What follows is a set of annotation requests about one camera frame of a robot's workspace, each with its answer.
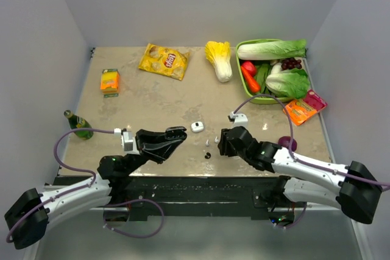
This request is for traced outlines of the black earbud charging case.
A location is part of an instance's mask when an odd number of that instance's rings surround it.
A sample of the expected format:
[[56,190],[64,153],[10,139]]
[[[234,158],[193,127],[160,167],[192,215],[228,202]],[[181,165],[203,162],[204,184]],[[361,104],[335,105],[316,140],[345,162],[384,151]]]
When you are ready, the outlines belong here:
[[178,132],[186,132],[186,128],[184,126],[173,126],[168,127],[165,130],[166,133],[178,133]]

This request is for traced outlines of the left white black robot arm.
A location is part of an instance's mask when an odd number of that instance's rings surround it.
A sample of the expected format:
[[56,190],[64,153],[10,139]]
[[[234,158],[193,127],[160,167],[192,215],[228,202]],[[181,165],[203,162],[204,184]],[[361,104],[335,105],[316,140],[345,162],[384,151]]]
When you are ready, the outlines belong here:
[[124,155],[105,156],[91,177],[54,191],[35,188],[21,194],[4,218],[9,228],[7,243],[17,250],[38,242],[48,228],[83,211],[100,206],[121,206],[126,191],[120,188],[129,174],[148,161],[166,161],[183,143],[186,128],[170,127],[163,132],[139,130],[135,134],[116,128],[111,134],[121,138]]

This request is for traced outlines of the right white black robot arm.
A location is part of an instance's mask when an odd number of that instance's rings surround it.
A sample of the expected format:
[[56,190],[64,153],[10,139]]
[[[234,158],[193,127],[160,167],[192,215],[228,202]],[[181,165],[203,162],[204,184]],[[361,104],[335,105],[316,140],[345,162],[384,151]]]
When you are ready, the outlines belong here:
[[276,143],[257,141],[242,126],[223,128],[218,149],[222,156],[238,156],[256,170],[282,174],[270,194],[279,207],[318,203],[340,209],[359,223],[373,222],[383,189],[362,163],[346,166],[297,155]]

